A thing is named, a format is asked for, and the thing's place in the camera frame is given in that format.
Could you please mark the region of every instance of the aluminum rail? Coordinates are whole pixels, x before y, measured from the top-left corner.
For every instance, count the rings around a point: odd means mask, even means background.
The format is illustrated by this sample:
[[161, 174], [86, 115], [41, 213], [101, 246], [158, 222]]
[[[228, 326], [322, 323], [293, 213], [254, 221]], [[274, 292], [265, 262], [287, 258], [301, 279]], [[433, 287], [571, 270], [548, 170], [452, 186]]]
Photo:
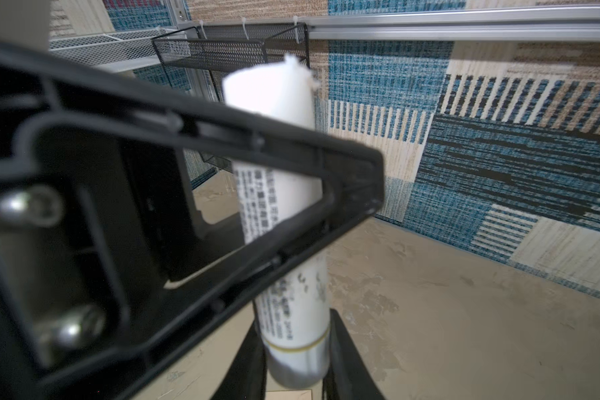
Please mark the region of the aluminum rail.
[[[600, 42], [600, 6], [548, 6], [300, 17], [312, 40]], [[293, 22], [248, 19], [247, 24]], [[241, 20], [208, 25], [241, 24]]]

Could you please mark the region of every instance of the white tube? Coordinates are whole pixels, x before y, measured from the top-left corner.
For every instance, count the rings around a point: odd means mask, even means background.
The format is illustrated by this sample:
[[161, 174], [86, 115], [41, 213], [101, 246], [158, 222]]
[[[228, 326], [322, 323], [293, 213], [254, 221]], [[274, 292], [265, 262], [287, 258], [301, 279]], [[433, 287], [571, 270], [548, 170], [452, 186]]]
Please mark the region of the white tube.
[[[228, 106], [314, 129], [311, 71], [293, 56], [224, 78]], [[296, 173], [233, 162], [244, 240], [251, 242], [322, 197], [322, 182]], [[328, 274], [316, 254], [256, 298], [267, 365], [275, 380], [304, 388], [329, 368]]]

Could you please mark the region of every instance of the patterned carpet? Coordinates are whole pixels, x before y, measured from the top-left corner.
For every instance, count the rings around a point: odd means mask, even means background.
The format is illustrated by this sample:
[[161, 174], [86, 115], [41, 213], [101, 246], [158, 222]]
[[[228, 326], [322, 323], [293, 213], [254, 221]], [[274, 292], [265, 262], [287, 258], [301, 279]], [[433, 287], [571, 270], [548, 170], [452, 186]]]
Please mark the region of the patterned carpet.
[[[190, 0], [194, 20], [587, 4]], [[319, 130], [384, 153], [378, 218], [600, 298], [600, 44], [312, 42]]]

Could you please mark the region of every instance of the glue stick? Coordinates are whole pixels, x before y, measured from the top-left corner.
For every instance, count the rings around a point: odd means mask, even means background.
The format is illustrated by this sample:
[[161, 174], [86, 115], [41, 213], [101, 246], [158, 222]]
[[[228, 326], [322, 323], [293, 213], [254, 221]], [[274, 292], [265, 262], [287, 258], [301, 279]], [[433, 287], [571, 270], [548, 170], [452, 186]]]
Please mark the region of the glue stick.
[[[228, 106], [315, 129], [311, 71], [293, 56], [224, 78]], [[233, 162], [244, 241], [249, 243], [322, 197], [318, 178]], [[329, 368], [328, 275], [323, 253], [314, 255], [255, 300], [267, 366], [288, 388], [305, 388]]]

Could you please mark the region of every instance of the black mesh basket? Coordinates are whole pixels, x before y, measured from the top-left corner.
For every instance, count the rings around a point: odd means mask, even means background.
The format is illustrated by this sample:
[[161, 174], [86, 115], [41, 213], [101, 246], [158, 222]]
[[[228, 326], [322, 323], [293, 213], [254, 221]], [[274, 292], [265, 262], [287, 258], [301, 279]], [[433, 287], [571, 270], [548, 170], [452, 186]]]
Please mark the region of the black mesh basket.
[[[280, 62], [285, 54], [295, 54], [310, 68], [308, 39], [306, 24], [299, 22], [195, 26], [156, 36], [152, 43], [163, 68], [208, 71], [217, 100], [224, 102], [222, 79], [231, 72]], [[211, 157], [204, 161], [231, 172], [228, 160]]]

